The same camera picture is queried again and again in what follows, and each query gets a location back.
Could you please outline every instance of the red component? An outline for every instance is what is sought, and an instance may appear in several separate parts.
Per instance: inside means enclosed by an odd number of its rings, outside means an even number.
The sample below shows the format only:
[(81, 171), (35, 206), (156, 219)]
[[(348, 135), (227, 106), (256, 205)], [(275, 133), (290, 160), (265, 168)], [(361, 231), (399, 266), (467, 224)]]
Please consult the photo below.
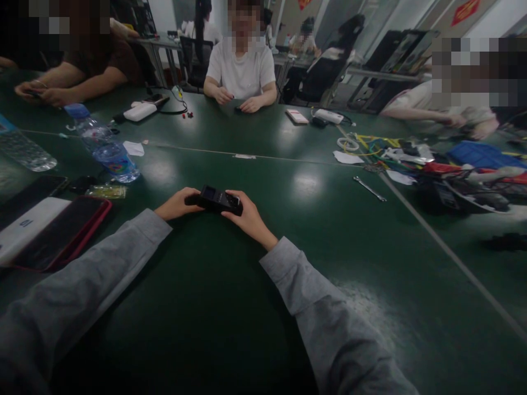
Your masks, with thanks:
[[(423, 171), (427, 173), (436, 173), (436, 174), (444, 174), (444, 173), (456, 174), (456, 173), (461, 173), (463, 170), (461, 169), (461, 166), (445, 165), (443, 163), (430, 162), (424, 165)], [(479, 173), (495, 173), (496, 170), (482, 168), (482, 169), (478, 169), (478, 172)], [(503, 180), (500, 180), (500, 182), (527, 185), (527, 173), (523, 173), (514, 178), (504, 178)]]

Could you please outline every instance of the bracelet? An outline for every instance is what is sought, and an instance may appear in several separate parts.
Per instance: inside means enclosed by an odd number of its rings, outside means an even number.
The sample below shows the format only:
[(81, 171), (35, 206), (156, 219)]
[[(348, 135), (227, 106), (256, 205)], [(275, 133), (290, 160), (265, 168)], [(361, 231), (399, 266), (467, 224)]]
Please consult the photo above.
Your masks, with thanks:
[(38, 82), (38, 83), (41, 84), (44, 88), (49, 89), (49, 87), (48, 87), (45, 83), (43, 83), (42, 81), (39, 81), (39, 80), (33, 80), (32, 82)]

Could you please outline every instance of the white power bank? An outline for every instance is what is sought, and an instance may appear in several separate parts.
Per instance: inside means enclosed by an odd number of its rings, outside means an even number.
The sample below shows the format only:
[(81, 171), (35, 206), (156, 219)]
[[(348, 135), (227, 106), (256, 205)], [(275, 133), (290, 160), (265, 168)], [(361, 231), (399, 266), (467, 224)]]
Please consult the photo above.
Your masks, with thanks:
[(158, 108), (155, 106), (155, 104), (141, 103), (138, 106), (129, 109), (123, 115), (126, 119), (130, 121), (139, 122), (140, 120), (145, 119), (150, 114), (155, 113), (157, 110)]
[(323, 119), (325, 121), (334, 123), (335, 125), (338, 125), (344, 119), (344, 117), (341, 114), (335, 114), (334, 112), (327, 111), (327, 110), (317, 110), (314, 116), (316, 116), (317, 118)]
[(0, 267), (9, 267), (26, 245), (64, 210), (71, 201), (47, 197), (0, 232)]

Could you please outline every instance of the gray sleeve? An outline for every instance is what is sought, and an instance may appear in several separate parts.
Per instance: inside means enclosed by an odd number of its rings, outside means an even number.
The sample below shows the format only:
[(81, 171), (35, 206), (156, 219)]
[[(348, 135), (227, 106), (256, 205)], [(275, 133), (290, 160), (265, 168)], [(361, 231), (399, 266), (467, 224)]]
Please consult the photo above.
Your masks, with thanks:
[(320, 394), (417, 394), (378, 333), (288, 239), (261, 261), (296, 318)]
[(115, 302), (171, 230), (145, 210), (13, 302), (0, 318), (0, 388), (47, 393), (55, 362)]

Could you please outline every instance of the hand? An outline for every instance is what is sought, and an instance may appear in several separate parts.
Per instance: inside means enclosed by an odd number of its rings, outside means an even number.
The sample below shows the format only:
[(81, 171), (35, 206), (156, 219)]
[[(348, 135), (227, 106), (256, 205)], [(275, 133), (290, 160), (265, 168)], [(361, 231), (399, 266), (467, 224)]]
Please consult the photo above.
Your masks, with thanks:
[(470, 134), (470, 138), (474, 140), (483, 140), (483, 139), (486, 139), (491, 134), (493, 134), (494, 131), (495, 129), (492, 129), (492, 128), (478, 128), (476, 126), (474, 131)]
[(223, 211), (221, 214), (238, 225), (241, 230), (259, 242), (267, 251), (271, 251), (278, 244), (278, 239), (265, 226), (255, 204), (244, 192), (232, 190), (225, 192), (240, 198), (243, 204), (243, 213), (241, 217), (227, 211)]
[(225, 87), (218, 88), (214, 98), (219, 103), (219, 105), (225, 105), (234, 99), (234, 95), (229, 92)]
[(40, 104), (42, 103), (41, 99), (37, 99), (34, 96), (27, 93), (27, 91), (36, 91), (37, 89), (42, 88), (42, 85), (36, 81), (26, 81), (15, 87), (15, 93), (22, 97), (26, 102), (30, 104)]
[(203, 211), (205, 210), (204, 208), (198, 206), (187, 206), (185, 204), (185, 198), (199, 194), (200, 191), (197, 189), (183, 188), (154, 212), (163, 220), (170, 221), (171, 219), (182, 217), (185, 214)]
[(442, 122), (442, 123), (444, 123), (447, 126), (450, 126), (451, 128), (460, 129), (463, 126), (465, 126), (467, 123), (467, 120), (461, 115), (453, 114), (453, 115), (447, 115), (446, 117), (447, 117), (446, 122)]
[(252, 114), (254, 112), (257, 112), (261, 108), (262, 108), (262, 99), (260, 98), (260, 96), (252, 97), (246, 100), (245, 103), (240, 106), (241, 111), (247, 114)]
[(43, 103), (49, 104), (53, 107), (64, 107), (68, 104), (79, 103), (82, 101), (74, 88), (49, 88), (35, 90), (40, 93), (40, 99)]

